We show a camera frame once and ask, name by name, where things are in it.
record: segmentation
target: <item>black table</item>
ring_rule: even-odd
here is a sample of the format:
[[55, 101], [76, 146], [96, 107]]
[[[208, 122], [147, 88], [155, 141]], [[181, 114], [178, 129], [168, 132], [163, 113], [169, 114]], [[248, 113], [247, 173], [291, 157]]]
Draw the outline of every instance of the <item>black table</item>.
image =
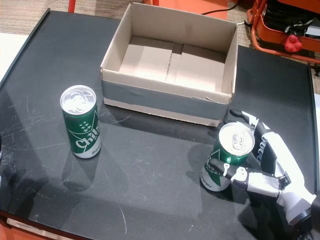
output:
[[[118, 20], [49, 11], [0, 88], [0, 213], [72, 236], [107, 240], [285, 239], [272, 199], [231, 186], [209, 192], [200, 170], [218, 128], [103, 104], [99, 66]], [[315, 189], [313, 90], [307, 66], [239, 47], [232, 107], [263, 119]], [[76, 158], [59, 99], [97, 94], [102, 149]], [[248, 164], [258, 164], [250, 156]]]

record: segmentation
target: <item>black cable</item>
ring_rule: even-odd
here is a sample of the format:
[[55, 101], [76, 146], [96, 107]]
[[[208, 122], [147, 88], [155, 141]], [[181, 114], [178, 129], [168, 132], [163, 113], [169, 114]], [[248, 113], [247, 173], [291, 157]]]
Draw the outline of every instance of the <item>black cable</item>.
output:
[[230, 7], [230, 8], [208, 11], [208, 12], [205, 12], [205, 13], [201, 13], [201, 15], [207, 15], [207, 14], [212, 14], [212, 13], [217, 13], [217, 12], [229, 11], [229, 10], [234, 9], [236, 6], [238, 6], [238, 5], [239, 5], [240, 3], [242, 3], [243, 1], [244, 1], [244, 0], [239, 0], [235, 5], [233, 5], [233, 6]]

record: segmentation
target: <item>cardboard box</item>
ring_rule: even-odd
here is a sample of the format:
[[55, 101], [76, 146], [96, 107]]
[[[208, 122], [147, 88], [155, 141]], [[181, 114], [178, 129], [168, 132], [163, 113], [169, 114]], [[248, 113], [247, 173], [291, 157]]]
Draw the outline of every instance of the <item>cardboard box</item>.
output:
[[130, 4], [101, 63], [104, 103], [217, 126], [235, 93], [235, 23]]

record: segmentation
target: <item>metal can rim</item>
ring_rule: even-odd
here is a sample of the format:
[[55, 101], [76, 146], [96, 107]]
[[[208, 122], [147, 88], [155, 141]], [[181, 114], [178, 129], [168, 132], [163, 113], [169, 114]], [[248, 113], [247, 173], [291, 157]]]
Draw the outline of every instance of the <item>metal can rim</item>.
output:
[[[242, 155], [236, 155], [236, 154], [234, 154], [234, 153], [232, 153], [232, 152], [229, 152], [229, 151], [226, 149], [226, 147], [223, 146], [223, 144], [222, 144], [222, 142], [221, 142], [221, 139], [220, 139], [221, 134], [220, 134], [220, 133], [222, 132], [222, 129], [227, 128], [228, 126], [232, 126], [232, 125], [238, 125], [238, 126], [241, 126], [241, 127], [244, 128], [244, 129], [247, 129], [247, 131], [248, 131], [248, 133], [249, 133], [249, 135], [250, 135], [250, 137], [251, 137], [251, 139], [252, 139], [252, 146], [251, 146], [251, 148], [250, 148], [248, 151], [246, 151], [245, 153], [243, 153]], [[242, 123], [242, 122], [230, 122], [230, 123], [227, 123], [227, 124], [223, 125], [223, 126], [221, 127], [220, 131], [219, 131], [218, 139], [219, 139], [219, 142], [220, 142], [221, 146], [223, 147], [223, 149], [224, 149], [226, 152], [228, 152], [229, 154], [234, 155], [234, 156], [236, 156], [236, 157], [241, 157], [241, 156], [245, 156], [245, 155], [249, 154], [249, 153], [254, 149], [254, 147], [255, 147], [255, 136], [254, 136], [254, 134], [250, 131], [250, 128], [249, 128], [248, 126], [246, 126], [246, 125], [245, 125], [244, 123]]]
[[[63, 101], [64, 96], [65, 96], [68, 92], [70, 92], [70, 91], [73, 90], [73, 89], [77, 89], [77, 88], [83, 88], [83, 89], [86, 89], [86, 90], [88, 90], [89, 92], [91, 92], [92, 95], [93, 95], [93, 97], [94, 97], [94, 104], [93, 104], [93, 106], [92, 106], [90, 109], [88, 109], [88, 110], [85, 111], [85, 112], [81, 112], [81, 113], [70, 113], [70, 112], [68, 112], [68, 111], [66, 111], [66, 110], [64, 109], [62, 101]], [[63, 91], [63, 93], [61, 94], [61, 97], [60, 97], [60, 106], [61, 106], [61, 109], [62, 109], [65, 113], [70, 114], [70, 115], [73, 115], [73, 116], [80, 116], [80, 115], [83, 115], [83, 114], [86, 114], [86, 113], [90, 112], [90, 111], [92, 110], [92, 108], [95, 107], [96, 104], [97, 104], [97, 95], [96, 95], [95, 91], [94, 91], [92, 88], [90, 88], [90, 87], [88, 87], [88, 86], [85, 86], [85, 85], [73, 85], [73, 86], [71, 86], [71, 87], [68, 87], [66, 90]]]

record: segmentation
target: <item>green can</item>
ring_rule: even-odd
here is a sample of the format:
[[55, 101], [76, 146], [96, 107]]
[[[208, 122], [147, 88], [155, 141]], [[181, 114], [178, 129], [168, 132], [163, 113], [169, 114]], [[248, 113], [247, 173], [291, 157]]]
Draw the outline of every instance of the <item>green can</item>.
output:
[[87, 86], [75, 85], [60, 98], [63, 119], [72, 152], [89, 159], [101, 149], [96, 93]]
[[255, 137], [248, 126], [241, 122], [224, 125], [201, 170], [200, 179], [203, 186], [214, 192], [225, 190], [230, 185], [230, 181], [210, 165], [210, 160], [218, 159], [228, 164], [240, 165], [246, 160], [254, 146]]

